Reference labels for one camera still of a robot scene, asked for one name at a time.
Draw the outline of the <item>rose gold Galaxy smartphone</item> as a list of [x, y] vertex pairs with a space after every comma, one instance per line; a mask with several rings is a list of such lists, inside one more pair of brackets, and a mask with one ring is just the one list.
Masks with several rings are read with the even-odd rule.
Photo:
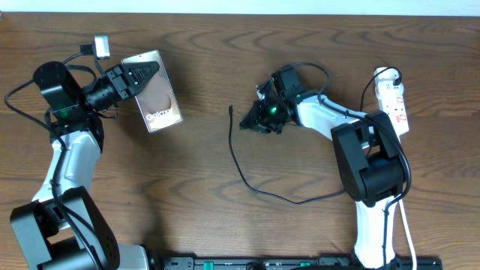
[[183, 122], [176, 96], [158, 50], [124, 58], [122, 64], [157, 62], [158, 72], [135, 97], [150, 134]]

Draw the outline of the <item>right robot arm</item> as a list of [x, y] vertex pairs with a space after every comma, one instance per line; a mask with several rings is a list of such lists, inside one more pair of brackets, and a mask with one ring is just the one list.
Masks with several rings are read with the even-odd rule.
[[307, 90], [298, 62], [276, 70], [256, 88], [257, 100], [240, 121], [242, 130], [280, 134], [293, 122], [331, 140], [343, 193], [355, 201], [354, 255], [366, 269], [392, 269], [393, 213], [412, 185], [410, 164], [389, 114], [366, 113], [334, 103], [324, 91]]

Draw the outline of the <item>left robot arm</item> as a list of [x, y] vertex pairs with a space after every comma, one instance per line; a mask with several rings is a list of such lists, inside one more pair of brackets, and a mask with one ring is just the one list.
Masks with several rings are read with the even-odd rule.
[[49, 104], [40, 126], [54, 149], [42, 188], [15, 208], [10, 224], [30, 269], [159, 269], [142, 245], [119, 244], [89, 193], [104, 146], [103, 112], [138, 95], [158, 72], [155, 61], [119, 64], [80, 87], [73, 65], [51, 61], [33, 75]]

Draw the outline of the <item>white power strip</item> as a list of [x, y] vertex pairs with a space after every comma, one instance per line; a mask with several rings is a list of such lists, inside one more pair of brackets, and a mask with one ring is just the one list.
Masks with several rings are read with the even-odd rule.
[[404, 85], [401, 73], [393, 67], [378, 67], [375, 76], [375, 95], [379, 109], [391, 120], [398, 137], [409, 131], [407, 111], [404, 103]]

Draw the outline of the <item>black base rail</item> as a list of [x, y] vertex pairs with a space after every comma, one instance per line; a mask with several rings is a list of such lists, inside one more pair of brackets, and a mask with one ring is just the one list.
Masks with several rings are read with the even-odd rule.
[[348, 256], [321, 256], [313, 258], [192, 258], [186, 256], [163, 258], [167, 270], [288, 270], [288, 269], [365, 269]]

